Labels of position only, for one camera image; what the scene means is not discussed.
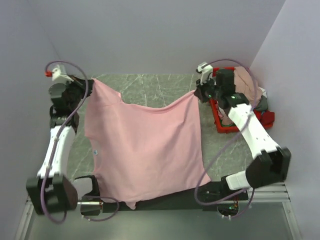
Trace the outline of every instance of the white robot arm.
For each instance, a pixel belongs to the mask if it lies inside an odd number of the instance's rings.
[[[246,96],[243,93],[236,93],[233,71],[220,69],[216,72],[215,80],[211,77],[213,68],[206,62],[200,64],[196,71],[200,73],[200,78],[196,81],[197,88],[194,95],[202,103],[209,99],[218,102],[238,129],[242,130],[241,134],[252,154],[253,162],[246,170],[221,178],[226,192],[256,189],[284,181],[287,178],[291,153],[287,148],[281,148],[269,136],[254,114]]]

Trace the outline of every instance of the floor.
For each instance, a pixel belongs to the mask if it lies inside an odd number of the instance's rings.
[[[139,104],[161,108],[195,89],[196,74],[103,74],[92,76],[121,92],[128,104]],[[78,111],[80,122],[78,133],[68,159],[67,176],[74,179],[90,175],[94,169],[93,153],[89,140],[84,136],[86,104]],[[203,164],[206,167],[219,149],[223,148],[235,134],[217,133],[209,104],[199,103],[202,137]],[[252,161],[250,149],[241,137],[224,152],[208,171],[212,181],[242,171]]]

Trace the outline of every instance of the red basket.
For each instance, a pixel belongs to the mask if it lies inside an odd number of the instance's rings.
[[[230,70],[235,70],[234,67],[224,67],[224,69],[230,69]],[[212,75],[213,76],[216,76],[216,71],[219,70],[219,67],[215,67],[213,69],[213,73]],[[214,117],[214,123],[215,123],[215,126],[216,126],[216,130],[218,133],[220,134],[228,134],[228,133],[237,133],[239,132],[239,128],[237,128],[236,126],[222,126],[221,123],[220,123],[220,118],[219,118],[219,115],[218,115],[218,109],[216,107],[216,101],[213,100],[213,99],[210,99],[210,105],[211,105],[211,109],[212,109],[212,113],[213,113],[213,117]],[[264,124],[262,125],[265,129],[269,129],[273,126],[274,124],[273,123],[270,123],[270,124]]]

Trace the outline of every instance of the crumpled cloth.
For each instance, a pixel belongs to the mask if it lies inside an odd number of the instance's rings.
[[[234,68],[234,85],[235,85],[235,92],[236,93],[243,93],[246,98],[249,100],[250,104],[254,104],[255,99],[255,89],[254,83],[250,74],[247,70],[242,66],[236,66]],[[259,88],[258,84],[256,84],[256,103],[259,103],[263,91]],[[222,121],[221,124],[228,126],[231,125],[233,122],[231,119],[226,115],[223,109],[219,108],[220,113],[222,114]]]

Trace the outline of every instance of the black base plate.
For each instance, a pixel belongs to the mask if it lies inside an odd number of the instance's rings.
[[[226,195],[221,193],[221,182],[212,181],[199,187],[198,197],[203,202],[213,202]],[[238,195],[238,200],[248,200],[248,193],[243,192]],[[196,210],[217,211],[217,205],[201,206],[195,201],[195,189],[175,192],[169,195],[160,196],[154,199],[139,201],[136,203],[135,211],[152,210]],[[113,213],[117,208],[116,203],[103,203],[103,213]],[[120,202],[119,211],[131,211],[125,202]]]

